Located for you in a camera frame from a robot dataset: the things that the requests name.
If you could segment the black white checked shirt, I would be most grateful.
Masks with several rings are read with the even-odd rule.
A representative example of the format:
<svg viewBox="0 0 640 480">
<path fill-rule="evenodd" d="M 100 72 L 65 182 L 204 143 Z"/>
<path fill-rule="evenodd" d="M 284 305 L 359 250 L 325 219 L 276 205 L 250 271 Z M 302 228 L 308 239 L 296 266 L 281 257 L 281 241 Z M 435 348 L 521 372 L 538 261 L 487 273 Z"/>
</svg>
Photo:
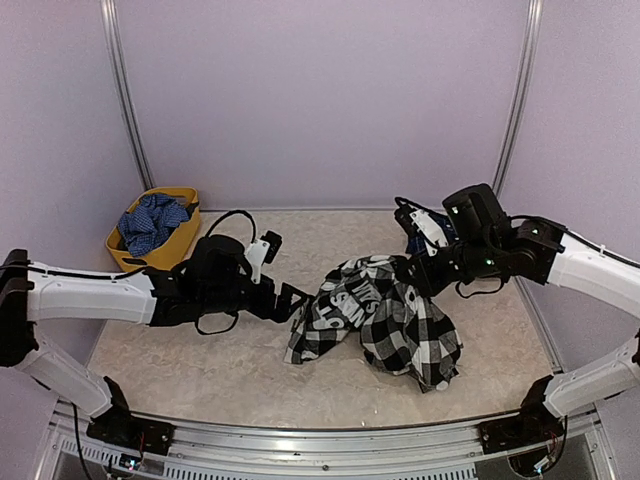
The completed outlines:
<svg viewBox="0 0 640 480">
<path fill-rule="evenodd" d="M 407 263 L 404 256 L 372 255 L 331 270 L 292 313 L 284 361 L 317 360 L 357 333 L 372 367 L 408 375 L 424 393 L 447 389 L 459 375 L 463 344 L 451 319 L 401 278 Z"/>
</svg>

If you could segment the yellow plastic basket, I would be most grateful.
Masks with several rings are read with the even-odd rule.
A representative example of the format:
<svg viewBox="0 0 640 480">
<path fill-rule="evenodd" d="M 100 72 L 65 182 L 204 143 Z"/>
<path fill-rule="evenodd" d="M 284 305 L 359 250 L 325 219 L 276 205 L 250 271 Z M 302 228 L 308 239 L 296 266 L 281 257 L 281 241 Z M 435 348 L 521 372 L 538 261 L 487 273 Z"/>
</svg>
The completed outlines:
<svg viewBox="0 0 640 480">
<path fill-rule="evenodd" d="M 169 270 L 183 260 L 200 226 L 198 191 L 158 187 L 141 194 L 105 241 L 121 270 Z"/>
</svg>

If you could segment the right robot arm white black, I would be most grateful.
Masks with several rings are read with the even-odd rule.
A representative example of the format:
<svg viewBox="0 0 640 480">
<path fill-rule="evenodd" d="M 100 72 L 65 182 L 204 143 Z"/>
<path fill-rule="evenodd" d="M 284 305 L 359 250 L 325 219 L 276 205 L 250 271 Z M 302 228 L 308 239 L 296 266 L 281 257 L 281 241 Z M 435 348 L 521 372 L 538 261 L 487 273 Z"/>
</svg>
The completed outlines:
<svg viewBox="0 0 640 480">
<path fill-rule="evenodd" d="M 485 183 L 463 188 L 437 213 L 395 200 L 396 221 L 426 248 L 412 255 L 402 278 L 426 297 L 477 279 L 522 277 L 581 292 L 632 316 L 639 314 L 639 265 L 568 227 L 529 215 L 508 215 Z M 639 384 L 639 339 L 578 369 L 535 381 L 517 415 L 479 425 L 484 453 L 543 442 L 568 430 L 571 412 Z"/>
</svg>

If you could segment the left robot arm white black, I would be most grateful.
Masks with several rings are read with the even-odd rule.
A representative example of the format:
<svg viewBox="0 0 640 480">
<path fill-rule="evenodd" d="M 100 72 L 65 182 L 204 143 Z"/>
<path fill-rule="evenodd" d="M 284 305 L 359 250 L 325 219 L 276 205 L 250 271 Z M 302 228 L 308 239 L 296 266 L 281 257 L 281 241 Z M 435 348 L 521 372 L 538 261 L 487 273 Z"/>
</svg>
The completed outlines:
<svg viewBox="0 0 640 480">
<path fill-rule="evenodd" d="M 143 266 L 121 274 L 66 271 L 14 249 L 1 266 L 1 365 L 25 373 L 89 416 L 93 439 L 167 455 L 174 425 L 134 415 L 115 380 L 76 361 L 37 329 L 55 319 L 111 320 L 149 327 L 198 325 L 209 314 L 286 322 L 308 299 L 277 287 L 262 268 L 281 237 L 269 231 L 249 245 L 226 235 L 200 238 L 190 258 L 169 270 Z"/>
</svg>

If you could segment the blue plaid shirt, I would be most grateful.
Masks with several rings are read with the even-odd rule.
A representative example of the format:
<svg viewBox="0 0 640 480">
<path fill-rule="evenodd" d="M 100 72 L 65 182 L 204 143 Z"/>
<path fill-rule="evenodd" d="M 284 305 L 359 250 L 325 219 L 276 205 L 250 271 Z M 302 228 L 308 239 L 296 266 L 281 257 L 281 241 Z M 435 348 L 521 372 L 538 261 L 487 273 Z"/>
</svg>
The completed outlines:
<svg viewBox="0 0 640 480">
<path fill-rule="evenodd" d="M 458 240 L 458 234 L 446 215 L 415 210 L 409 218 L 410 234 L 406 247 L 409 255 L 427 253 L 433 256 L 439 248 Z"/>
</svg>

